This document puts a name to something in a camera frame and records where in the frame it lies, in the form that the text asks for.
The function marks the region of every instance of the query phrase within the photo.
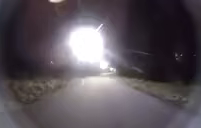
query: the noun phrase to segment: grass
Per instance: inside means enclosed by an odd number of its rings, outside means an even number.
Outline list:
[[[23,104],[31,104],[44,95],[53,93],[65,87],[68,80],[63,78],[8,79],[6,84],[15,98]]]
[[[171,102],[179,106],[185,106],[189,102],[189,94],[192,86],[182,82],[156,82],[140,80],[136,78],[123,78],[127,85],[145,92],[161,100]]]

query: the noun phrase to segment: night sky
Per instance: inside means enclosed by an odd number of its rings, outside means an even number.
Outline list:
[[[70,26],[84,22],[94,26],[103,23],[108,49],[152,78],[181,76],[189,79],[194,76],[194,24],[180,0],[81,0],[80,5],[76,0],[61,4],[22,0],[6,29],[7,71],[49,71],[65,67],[69,64],[67,50],[62,46],[59,55],[55,48],[65,43]]]

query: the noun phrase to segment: road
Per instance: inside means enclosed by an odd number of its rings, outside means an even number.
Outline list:
[[[125,84],[109,77],[73,80],[54,95],[15,112],[16,117],[24,115],[17,122],[26,126],[26,118],[33,123],[30,128],[173,128],[182,110]]]

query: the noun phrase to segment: street light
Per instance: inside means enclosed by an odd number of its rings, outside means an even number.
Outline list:
[[[103,38],[95,28],[80,27],[72,31],[69,46],[79,61],[95,63],[103,59]]]

